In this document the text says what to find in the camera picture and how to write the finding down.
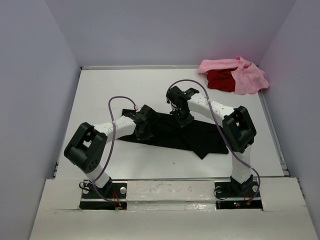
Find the black t-shirt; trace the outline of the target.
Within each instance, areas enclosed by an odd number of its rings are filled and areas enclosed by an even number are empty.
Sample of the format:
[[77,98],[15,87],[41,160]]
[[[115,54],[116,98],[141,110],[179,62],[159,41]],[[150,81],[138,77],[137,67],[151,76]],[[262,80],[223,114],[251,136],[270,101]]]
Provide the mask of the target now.
[[160,113],[151,126],[153,136],[149,140],[138,140],[135,134],[121,137],[120,140],[149,146],[186,150],[194,152],[200,159],[208,154],[227,155],[229,150],[215,124],[193,120],[181,128],[176,119]]

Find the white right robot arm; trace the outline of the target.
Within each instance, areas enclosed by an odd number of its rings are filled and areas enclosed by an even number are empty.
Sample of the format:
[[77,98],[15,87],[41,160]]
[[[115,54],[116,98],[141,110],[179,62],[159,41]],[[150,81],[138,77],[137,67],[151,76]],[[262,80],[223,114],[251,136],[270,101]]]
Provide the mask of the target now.
[[232,154],[230,190],[235,196],[242,196],[253,183],[251,148],[257,130],[244,106],[237,108],[210,100],[194,88],[182,91],[173,86],[166,92],[166,102],[171,105],[171,115],[180,127],[189,125],[194,117],[192,112],[213,120],[222,133],[222,139]]

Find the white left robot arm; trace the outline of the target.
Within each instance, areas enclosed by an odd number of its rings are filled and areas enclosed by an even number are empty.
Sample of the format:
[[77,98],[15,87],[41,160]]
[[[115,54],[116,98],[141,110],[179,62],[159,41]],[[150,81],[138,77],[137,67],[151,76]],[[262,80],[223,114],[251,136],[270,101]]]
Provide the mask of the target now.
[[108,143],[113,150],[115,140],[135,135],[137,140],[149,140],[153,134],[151,126],[158,113],[147,105],[135,112],[128,112],[112,122],[91,125],[81,123],[67,144],[63,155],[77,166],[93,185],[97,196],[106,198],[112,190],[112,178],[101,165],[101,159]]

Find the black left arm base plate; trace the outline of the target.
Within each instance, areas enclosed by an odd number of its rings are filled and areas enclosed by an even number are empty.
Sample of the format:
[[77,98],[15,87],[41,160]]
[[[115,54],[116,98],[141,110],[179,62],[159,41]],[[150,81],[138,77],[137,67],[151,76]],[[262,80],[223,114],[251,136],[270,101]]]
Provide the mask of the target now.
[[126,181],[114,181],[111,190],[104,198],[101,198],[89,181],[81,181],[81,197],[79,208],[82,210],[126,210],[127,209],[127,185]]

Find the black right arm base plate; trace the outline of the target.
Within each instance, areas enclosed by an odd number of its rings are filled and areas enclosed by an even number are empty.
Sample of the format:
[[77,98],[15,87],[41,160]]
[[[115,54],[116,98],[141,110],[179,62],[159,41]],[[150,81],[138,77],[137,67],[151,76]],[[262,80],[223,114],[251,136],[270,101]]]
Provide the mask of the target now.
[[251,200],[251,198],[256,194],[257,188],[257,181],[253,181],[247,190],[241,193],[236,193],[232,190],[231,183],[229,181],[215,182],[213,189],[213,195],[216,198],[215,208],[217,210],[262,210],[263,204],[260,193]]

